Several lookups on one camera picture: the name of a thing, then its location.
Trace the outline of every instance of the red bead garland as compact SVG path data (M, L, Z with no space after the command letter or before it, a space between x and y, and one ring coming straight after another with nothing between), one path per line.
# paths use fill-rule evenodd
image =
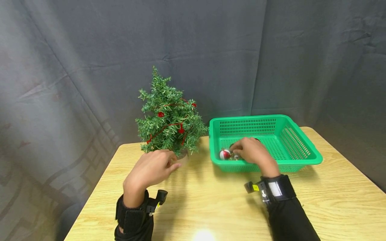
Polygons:
M180 105L180 104L166 104L166 105L164 105L164 106L176 106L176 105ZM191 105L192 105L194 108L197 107L196 103L192 103ZM164 116L165 116L165 114L164 114L163 112L161 112L161 111L158 112L158 117L164 117ZM167 126L179 125L178 133L183 134L183 133L185 132L185 130L184 130L184 128L182 127L182 123L183 123L183 122L181 122L181 123L176 123L176 124L168 124L168 125L162 127L162 129L161 129L157 134L155 134L155 136L152 136L152 135L150 134L150 139L147 140L146 143L149 144L149 143L151 142L151 140L152 140L154 137L156 137L158 134L160 134ZM183 139L182 139L181 145L183 145L183 144L185 143L186 135L187 135L187 133L185 133L185 135L184 135L184 137L183 137Z

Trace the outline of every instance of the tree pot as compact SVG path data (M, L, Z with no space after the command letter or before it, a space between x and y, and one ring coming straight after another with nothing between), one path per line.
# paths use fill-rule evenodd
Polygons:
M177 157L177 163L181 163L182 165L186 165L189 161L188 150L182 150L181 154Z

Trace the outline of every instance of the green plastic basket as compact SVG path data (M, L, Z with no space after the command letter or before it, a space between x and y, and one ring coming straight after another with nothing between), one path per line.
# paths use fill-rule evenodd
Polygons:
M244 160L221 160L221 148L243 137L255 137L278 162L281 172L297 172L323 160L314 144L286 115L215 118L209 124L210 158L224 172L259 172L256 164Z

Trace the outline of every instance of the hand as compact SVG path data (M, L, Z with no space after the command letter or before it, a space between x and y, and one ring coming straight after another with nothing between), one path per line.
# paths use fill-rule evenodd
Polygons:
M145 190L166 180L181 164L172 164L177 156L174 152L163 149L143 154L123 182L124 204L136 208L141 205Z
M277 162L257 139L244 137L234 143L230 150L240 155L245 161L257 164L263 177L272 178L280 176Z

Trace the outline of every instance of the wrist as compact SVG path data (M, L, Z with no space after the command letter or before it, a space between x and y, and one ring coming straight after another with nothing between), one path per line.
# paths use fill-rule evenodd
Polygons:
M146 187L140 183L124 182L123 204L127 208L137 208L143 201Z
M256 163L265 178L274 178L280 176L278 163L272 157Z

